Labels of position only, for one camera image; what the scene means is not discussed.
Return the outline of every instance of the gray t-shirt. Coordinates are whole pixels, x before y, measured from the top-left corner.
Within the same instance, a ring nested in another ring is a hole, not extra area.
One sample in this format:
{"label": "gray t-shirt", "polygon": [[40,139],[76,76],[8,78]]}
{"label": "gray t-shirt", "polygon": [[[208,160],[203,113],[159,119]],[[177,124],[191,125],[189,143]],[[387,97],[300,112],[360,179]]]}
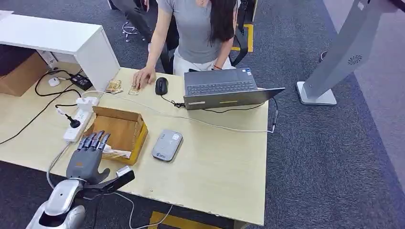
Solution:
{"label": "gray t-shirt", "polygon": [[157,0],[159,8],[174,15],[179,31],[179,54],[191,63],[207,63],[218,58],[221,42],[210,44],[211,1],[206,7],[195,0]]}

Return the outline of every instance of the metal stand base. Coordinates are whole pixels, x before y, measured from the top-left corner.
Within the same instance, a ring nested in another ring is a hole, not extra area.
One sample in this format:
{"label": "metal stand base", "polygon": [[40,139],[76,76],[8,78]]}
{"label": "metal stand base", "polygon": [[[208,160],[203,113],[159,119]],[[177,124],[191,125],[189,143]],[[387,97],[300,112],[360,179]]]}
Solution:
{"label": "metal stand base", "polygon": [[305,82],[297,82],[297,90],[299,94],[299,98],[301,99],[301,103],[305,105],[329,105],[329,106],[334,106],[336,105],[336,99],[335,96],[333,95],[333,92],[331,89],[329,89],[327,92],[325,92],[323,95],[321,95],[318,98],[315,99],[310,99],[307,97],[307,94],[305,93],[305,90],[303,88]]}

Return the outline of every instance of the brown cardboard box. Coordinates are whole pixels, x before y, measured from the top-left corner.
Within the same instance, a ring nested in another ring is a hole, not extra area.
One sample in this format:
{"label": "brown cardboard box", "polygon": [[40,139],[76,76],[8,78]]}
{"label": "brown cardboard box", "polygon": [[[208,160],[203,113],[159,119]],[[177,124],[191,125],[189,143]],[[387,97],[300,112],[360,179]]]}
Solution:
{"label": "brown cardboard box", "polygon": [[45,61],[34,52],[8,75],[0,76],[0,93],[22,96],[47,70]]}
{"label": "brown cardboard box", "polygon": [[113,149],[130,151],[130,158],[116,157],[103,159],[115,160],[127,165],[133,165],[138,159],[139,153],[148,135],[148,128],[141,114],[121,111],[112,108],[93,106],[96,119],[84,132],[84,136],[104,130],[105,134],[111,134],[107,141]]}

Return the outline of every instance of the robot finger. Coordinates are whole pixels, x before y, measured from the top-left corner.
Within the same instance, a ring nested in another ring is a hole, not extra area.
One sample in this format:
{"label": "robot finger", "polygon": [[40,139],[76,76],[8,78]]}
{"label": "robot finger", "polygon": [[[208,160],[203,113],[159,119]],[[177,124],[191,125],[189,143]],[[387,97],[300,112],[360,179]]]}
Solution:
{"label": "robot finger", "polygon": [[88,140],[88,137],[83,137],[82,140],[80,140],[79,146],[77,147],[77,150],[81,150],[83,146],[85,145],[86,141]]}
{"label": "robot finger", "polygon": [[96,138],[93,140],[93,143],[91,144],[91,147],[92,147],[93,149],[96,149],[96,148],[97,148],[98,143],[100,142],[101,136],[103,136],[104,132],[105,132],[104,130],[98,132]]}
{"label": "robot finger", "polygon": [[101,140],[100,144],[98,145],[97,150],[104,150],[104,147],[106,147],[106,142],[109,137],[110,137],[110,134],[104,135],[103,139]]}
{"label": "robot finger", "polygon": [[86,141],[85,145],[83,146],[84,148],[89,148],[91,143],[93,142],[93,138],[96,136],[95,133],[92,133],[89,137],[88,140]]}

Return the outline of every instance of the white power strip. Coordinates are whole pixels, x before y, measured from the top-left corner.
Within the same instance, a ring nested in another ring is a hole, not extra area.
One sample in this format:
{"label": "white power strip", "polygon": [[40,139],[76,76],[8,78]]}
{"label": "white power strip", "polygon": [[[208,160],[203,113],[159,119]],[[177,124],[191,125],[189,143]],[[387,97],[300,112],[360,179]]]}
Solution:
{"label": "white power strip", "polygon": [[86,98],[78,98],[76,103],[79,106],[79,111],[77,111],[76,115],[73,119],[80,121],[80,126],[78,128],[69,127],[65,134],[64,140],[66,142],[77,142],[80,138],[80,135],[83,133],[84,129],[86,128],[90,117],[93,113],[92,110],[89,110],[89,106],[97,106],[98,105],[98,98],[96,97],[86,97]]}

